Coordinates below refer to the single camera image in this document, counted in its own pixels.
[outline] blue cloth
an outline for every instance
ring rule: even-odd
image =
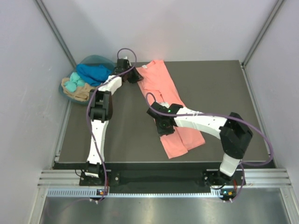
[[[88,66],[85,64],[78,64],[77,73],[91,86],[98,86],[108,79],[108,76],[112,73],[112,71],[103,65]]]
[[[77,86],[84,86],[85,82],[80,78],[78,73],[73,72],[70,76],[70,80],[64,83],[64,86],[69,92],[74,92],[77,89]]]

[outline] laundry basket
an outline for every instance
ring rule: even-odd
[[[86,64],[88,66],[99,66],[100,64],[102,64],[102,65],[104,65],[106,68],[108,68],[111,71],[113,71],[114,67],[115,67],[115,63],[114,62],[110,61],[107,58],[99,56],[99,55],[88,56],[83,61],[81,61],[80,64]],[[76,72],[76,69],[74,69],[73,71],[71,71],[71,73],[67,77],[70,77],[73,72]],[[68,98],[70,101],[72,101],[74,103],[81,104],[81,105],[88,105],[88,103],[89,103],[89,100],[81,102],[81,101],[77,101],[77,100],[75,100],[75,99],[67,96],[64,93],[64,90],[63,90],[63,88],[62,88],[61,85],[59,85],[58,90],[59,90],[59,92],[60,92],[61,95],[63,95],[64,97]]]

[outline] pile of clothes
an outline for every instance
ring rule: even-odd
[[[77,72],[73,72],[69,78],[62,79],[61,86],[68,97],[81,102],[88,101],[90,90],[105,82],[112,73],[103,65],[78,64],[76,69]]]

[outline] metal frame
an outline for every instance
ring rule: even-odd
[[[75,68],[76,62],[70,53],[66,43],[64,42],[59,30],[57,29],[51,15],[49,14],[43,0],[34,0],[40,11],[42,12],[45,20],[49,24],[53,34],[55,35],[58,43],[62,47],[66,57],[70,61],[71,65]],[[253,56],[255,50],[260,44],[262,38],[264,37],[267,29],[273,22],[276,15],[279,13],[285,0],[277,0],[275,6],[272,9],[268,19],[264,23],[261,31],[256,37],[254,43],[252,44],[248,54],[246,55],[243,62],[241,62],[241,68],[244,73],[244,77],[249,89],[249,93],[253,102],[253,106],[258,118],[258,122],[262,129],[262,132],[267,135],[266,128],[263,122],[262,115],[258,108],[256,97],[251,87],[250,79],[246,71],[246,66]],[[61,131],[59,134],[59,139],[56,146],[55,155],[53,158],[53,163],[59,160],[60,150],[64,139],[64,134],[71,111],[71,103],[69,102],[66,107],[66,112],[64,120],[62,123]],[[285,169],[245,169],[246,185],[244,188],[280,188],[283,201],[285,203],[285,208],[290,218],[292,224],[299,223],[299,204],[295,196],[292,184],[290,182],[289,176]],[[40,180],[38,182],[38,192],[36,194],[36,200],[34,207],[30,216],[30,224],[38,224],[42,215],[44,203],[46,196],[79,196],[79,197],[90,197],[96,196],[95,190],[101,189],[100,186],[97,187],[81,187],[79,186],[80,178],[75,175],[73,170],[44,170],[41,173]],[[211,193],[199,193],[199,194],[111,194],[109,193],[107,197],[219,197],[217,191],[212,191]]]

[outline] teal cloth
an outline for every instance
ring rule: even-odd
[[[76,91],[78,86],[84,86],[84,85],[85,85],[84,80],[81,79],[81,77],[76,72],[73,72],[70,76],[70,80],[64,83],[64,86],[69,92],[74,92]]]

